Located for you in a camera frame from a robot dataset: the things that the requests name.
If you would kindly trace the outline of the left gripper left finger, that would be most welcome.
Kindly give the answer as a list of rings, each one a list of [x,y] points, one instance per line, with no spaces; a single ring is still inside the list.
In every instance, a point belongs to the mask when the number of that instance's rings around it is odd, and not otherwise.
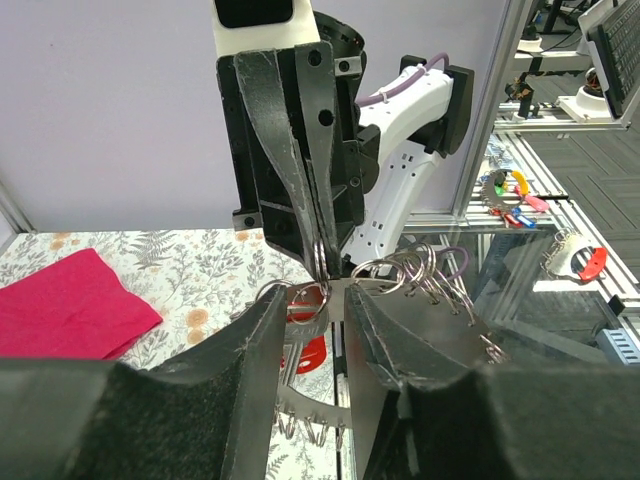
[[[218,333],[150,369],[4,359],[5,479],[261,479],[286,324],[275,286]]]

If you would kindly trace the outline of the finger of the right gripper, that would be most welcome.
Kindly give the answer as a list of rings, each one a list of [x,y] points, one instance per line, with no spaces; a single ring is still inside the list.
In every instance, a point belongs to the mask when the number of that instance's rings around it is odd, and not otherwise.
[[[234,57],[236,79],[260,153],[252,160],[268,243],[316,268],[318,221],[299,142],[289,119],[277,52],[258,50]]]
[[[307,270],[341,271],[341,255],[332,198],[331,166],[335,138],[335,75],[331,45],[324,41],[294,48],[297,88],[296,139],[303,172],[292,195],[301,258]]]

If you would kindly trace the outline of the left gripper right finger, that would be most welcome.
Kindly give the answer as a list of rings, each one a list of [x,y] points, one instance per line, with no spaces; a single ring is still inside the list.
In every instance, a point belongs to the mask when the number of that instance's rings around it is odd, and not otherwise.
[[[345,292],[361,479],[635,479],[639,372],[628,366],[467,367]]]

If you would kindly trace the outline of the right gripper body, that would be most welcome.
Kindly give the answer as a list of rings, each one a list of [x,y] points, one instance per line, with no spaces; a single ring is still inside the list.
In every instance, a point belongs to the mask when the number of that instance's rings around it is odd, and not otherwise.
[[[219,60],[240,197],[237,229],[304,265],[340,265],[378,176],[380,130],[359,124],[360,49],[282,49]]]

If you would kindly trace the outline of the silver key with red tag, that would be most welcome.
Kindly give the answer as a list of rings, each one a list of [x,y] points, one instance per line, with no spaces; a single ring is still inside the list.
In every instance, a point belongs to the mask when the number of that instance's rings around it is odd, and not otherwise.
[[[329,323],[328,300],[316,283],[295,285],[288,289],[280,382],[291,386],[302,349],[315,337],[324,336]]]

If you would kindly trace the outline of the metal ring key organizer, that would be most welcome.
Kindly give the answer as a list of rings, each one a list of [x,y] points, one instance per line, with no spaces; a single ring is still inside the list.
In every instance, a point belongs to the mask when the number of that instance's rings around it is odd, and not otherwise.
[[[263,446],[277,401],[277,359],[285,336],[285,283],[251,301],[231,325],[241,356],[229,443]],[[412,450],[419,456],[483,458],[508,443],[496,346],[457,304],[431,303],[406,288],[358,278],[333,291],[346,332],[351,404],[301,397],[298,413],[347,428],[364,457]]]

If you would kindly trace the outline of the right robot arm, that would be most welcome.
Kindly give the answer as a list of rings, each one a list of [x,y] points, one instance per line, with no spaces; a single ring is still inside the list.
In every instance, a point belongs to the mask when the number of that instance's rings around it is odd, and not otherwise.
[[[217,81],[240,206],[238,231],[316,280],[389,256],[436,165],[470,123],[474,73],[401,60],[360,96],[364,38],[307,1],[216,1]]]

